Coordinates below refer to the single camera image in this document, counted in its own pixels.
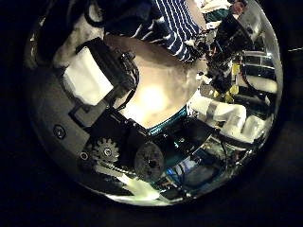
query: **black background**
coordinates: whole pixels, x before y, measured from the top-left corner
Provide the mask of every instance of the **black background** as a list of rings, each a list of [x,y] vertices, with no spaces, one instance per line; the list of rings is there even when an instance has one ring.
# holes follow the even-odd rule
[[[42,3],[0,0],[0,226],[302,226],[303,51],[288,51],[303,46],[302,1],[261,1],[279,38],[285,83],[279,119],[263,152],[228,185],[164,208],[92,195],[40,146],[27,119],[21,68]]]

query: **striped shirt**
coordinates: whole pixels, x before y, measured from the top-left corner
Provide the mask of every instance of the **striped shirt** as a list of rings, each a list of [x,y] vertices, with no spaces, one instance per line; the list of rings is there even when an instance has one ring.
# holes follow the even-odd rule
[[[105,25],[107,34],[161,45],[180,61],[195,60],[185,41],[199,33],[200,28],[189,13],[186,0],[141,0],[136,1],[136,4],[134,0],[126,2],[130,2],[130,5],[123,5],[123,14]]]

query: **beige surface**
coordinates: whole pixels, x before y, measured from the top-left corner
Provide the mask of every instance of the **beige surface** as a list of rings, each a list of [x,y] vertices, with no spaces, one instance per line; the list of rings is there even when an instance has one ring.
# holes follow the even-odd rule
[[[193,0],[187,0],[187,4],[197,24],[204,25]],[[197,72],[206,68],[204,61],[183,63],[163,47],[136,39],[107,36],[105,42],[125,51],[132,50],[136,55],[134,61],[140,71],[140,83],[121,113],[146,128],[165,121],[184,107],[200,85]]]

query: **gear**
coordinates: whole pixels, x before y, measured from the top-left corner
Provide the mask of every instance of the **gear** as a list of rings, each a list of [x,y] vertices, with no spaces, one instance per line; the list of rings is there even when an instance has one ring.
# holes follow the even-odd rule
[[[97,144],[93,148],[93,158],[97,161],[114,163],[119,156],[119,148],[112,139],[101,138],[97,140]]]

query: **metal gear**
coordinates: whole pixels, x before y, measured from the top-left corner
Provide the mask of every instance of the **metal gear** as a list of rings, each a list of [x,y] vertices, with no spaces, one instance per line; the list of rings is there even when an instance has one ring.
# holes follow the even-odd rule
[[[119,156],[119,148],[112,139],[101,138],[97,140],[97,144],[93,147],[92,156],[97,161],[114,163]]]

